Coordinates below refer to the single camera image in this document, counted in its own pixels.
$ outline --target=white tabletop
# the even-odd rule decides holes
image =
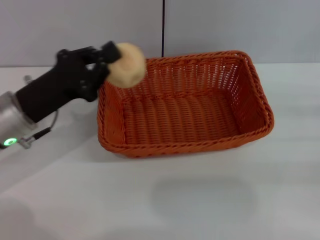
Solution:
[[[126,159],[100,147],[97,103],[63,107],[0,154],[0,239],[320,239],[320,64],[256,68],[275,127],[236,149]],[[0,68],[0,94],[47,70]]]

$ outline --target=wicker basket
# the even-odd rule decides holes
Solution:
[[[274,127],[259,77],[240,51],[147,60],[145,79],[99,92],[98,138],[128,157],[235,148]]]

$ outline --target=silver metal cylinder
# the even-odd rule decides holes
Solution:
[[[21,110],[12,92],[0,96],[0,144],[9,146],[37,127]]]

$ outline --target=white table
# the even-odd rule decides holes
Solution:
[[[0,154],[0,239],[320,239],[320,64],[256,67],[275,127],[237,149],[126,159],[100,147],[96,103],[63,107]],[[0,94],[47,70],[0,68]]]

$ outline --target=basket rim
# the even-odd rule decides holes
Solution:
[[[116,150],[130,150],[130,149],[151,149],[151,148],[180,148],[186,146],[205,146],[205,145],[217,145],[226,142],[239,142],[243,139],[247,139],[247,142],[252,142],[254,140],[260,139],[268,135],[272,129],[274,128],[275,119],[274,114],[271,110],[271,107],[268,103],[268,100],[264,94],[259,76],[257,74],[256,68],[251,60],[251,58],[243,51],[239,50],[228,50],[228,51],[217,51],[217,52],[206,52],[206,53],[196,53],[182,56],[170,56],[170,57],[154,57],[147,59],[147,63],[172,63],[178,62],[181,60],[198,60],[199,58],[208,59],[208,58],[220,58],[220,57],[231,57],[236,59],[241,59],[243,61],[243,65],[245,66],[247,72],[250,75],[248,79],[251,84],[251,89],[253,89],[254,95],[257,97],[258,107],[263,110],[265,125],[258,128],[257,130],[242,133],[235,136],[223,137],[215,140],[205,140],[205,141],[195,141],[195,142],[171,142],[171,143],[139,143],[139,144],[114,144],[109,142],[104,135],[105,132],[105,123],[104,121],[99,121],[99,119],[104,119],[104,111],[100,111],[99,109],[104,105],[105,96],[102,94],[102,90],[99,91],[99,99],[98,99],[98,113],[97,120],[101,122],[101,125],[98,124],[98,140],[100,144],[110,151]]]

